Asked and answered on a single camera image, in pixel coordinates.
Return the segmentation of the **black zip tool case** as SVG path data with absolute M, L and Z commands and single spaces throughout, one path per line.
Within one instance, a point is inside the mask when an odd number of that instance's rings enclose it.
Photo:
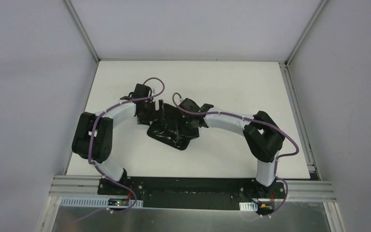
M 150 138 L 181 151 L 188 147 L 191 140 L 199 138 L 199 129 L 189 127 L 185 116 L 175 106 L 164 103 L 158 116 L 147 130 Z

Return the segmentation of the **silver black hair scissors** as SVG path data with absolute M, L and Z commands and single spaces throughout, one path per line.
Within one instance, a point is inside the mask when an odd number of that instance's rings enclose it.
M 184 141 L 177 140 L 176 137 L 171 137 L 171 136 L 157 136 L 155 138 L 159 142 L 162 142 L 166 145 L 169 145 L 171 147 L 174 147 L 179 150 L 184 150 L 188 147 L 188 143 Z

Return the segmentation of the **silver thinning scissors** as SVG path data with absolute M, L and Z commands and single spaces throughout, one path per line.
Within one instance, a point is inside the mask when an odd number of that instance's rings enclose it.
M 153 135 L 157 137 L 166 137 L 166 138 L 174 138 L 177 137 L 177 131 L 171 130 L 166 125 L 161 124 L 160 127 L 153 132 Z

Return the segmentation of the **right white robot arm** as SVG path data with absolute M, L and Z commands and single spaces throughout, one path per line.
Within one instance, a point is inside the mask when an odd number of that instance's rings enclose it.
M 259 111 L 252 118 L 246 119 L 243 115 L 221 111 L 211 104 L 198 106 L 189 98 L 175 106 L 184 115 L 185 124 L 191 128 L 216 128 L 243 136 L 257 159 L 257 196 L 267 198 L 273 194 L 276 156 L 282 149 L 285 137 L 266 112 Z

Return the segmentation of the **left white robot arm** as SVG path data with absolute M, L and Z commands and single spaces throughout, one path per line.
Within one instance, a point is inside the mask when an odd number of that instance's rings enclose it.
M 83 112 L 78 121 L 71 149 L 72 152 L 93 165 L 102 176 L 111 180 L 109 188 L 115 195 L 127 192 L 128 182 L 122 179 L 126 170 L 110 158 L 113 147 L 113 130 L 122 122 L 137 118 L 138 124 L 149 126 L 162 120 L 164 101 L 155 101 L 152 89 L 137 83 L 133 92 L 123 96 L 111 107 L 99 112 Z

